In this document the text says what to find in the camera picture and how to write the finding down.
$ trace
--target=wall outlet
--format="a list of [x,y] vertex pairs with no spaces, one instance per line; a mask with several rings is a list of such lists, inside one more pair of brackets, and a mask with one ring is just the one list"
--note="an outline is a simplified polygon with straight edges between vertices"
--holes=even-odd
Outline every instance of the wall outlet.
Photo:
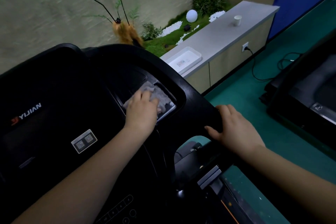
[[241,48],[241,52],[245,51],[245,47],[249,46],[249,42],[247,42],[246,44],[243,44],[243,47]]

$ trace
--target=cabinet door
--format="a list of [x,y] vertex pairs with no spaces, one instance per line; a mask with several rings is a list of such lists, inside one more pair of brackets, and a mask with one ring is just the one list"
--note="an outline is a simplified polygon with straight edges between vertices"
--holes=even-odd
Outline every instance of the cabinet door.
[[198,69],[191,76],[186,78],[199,93],[203,93],[210,88],[209,63],[205,63],[203,67]]
[[272,21],[273,17],[259,25],[237,43],[210,61],[209,69],[211,86],[251,56],[251,52],[249,51],[242,52],[243,44],[249,42],[249,48],[253,53],[265,46]]

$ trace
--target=hand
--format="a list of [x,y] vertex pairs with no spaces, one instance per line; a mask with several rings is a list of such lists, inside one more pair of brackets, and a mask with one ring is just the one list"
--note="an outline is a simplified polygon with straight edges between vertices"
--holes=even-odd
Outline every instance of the hand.
[[265,147],[254,126],[246,120],[232,105],[218,105],[223,122],[223,132],[205,126],[209,135],[222,145],[246,160],[258,146]]
[[135,132],[144,140],[153,132],[158,114],[159,100],[157,98],[149,100],[150,91],[141,93],[138,90],[132,100],[128,103],[126,110],[125,129]]

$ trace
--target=brown fur decoration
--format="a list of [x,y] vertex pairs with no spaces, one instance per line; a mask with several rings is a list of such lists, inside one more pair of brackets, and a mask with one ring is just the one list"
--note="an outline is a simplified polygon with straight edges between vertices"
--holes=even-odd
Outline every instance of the brown fur decoration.
[[112,27],[121,44],[130,44],[142,48],[143,40],[138,36],[133,25],[127,25],[123,21],[117,20],[117,22],[113,22]]

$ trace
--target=left hand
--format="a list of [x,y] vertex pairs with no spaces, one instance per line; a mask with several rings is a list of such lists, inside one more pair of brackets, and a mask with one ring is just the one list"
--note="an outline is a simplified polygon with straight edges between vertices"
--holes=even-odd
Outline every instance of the left hand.
[[126,110],[124,128],[136,133],[144,140],[153,132],[158,114],[159,100],[155,98],[150,101],[151,94],[150,91],[141,93],[138,90]]

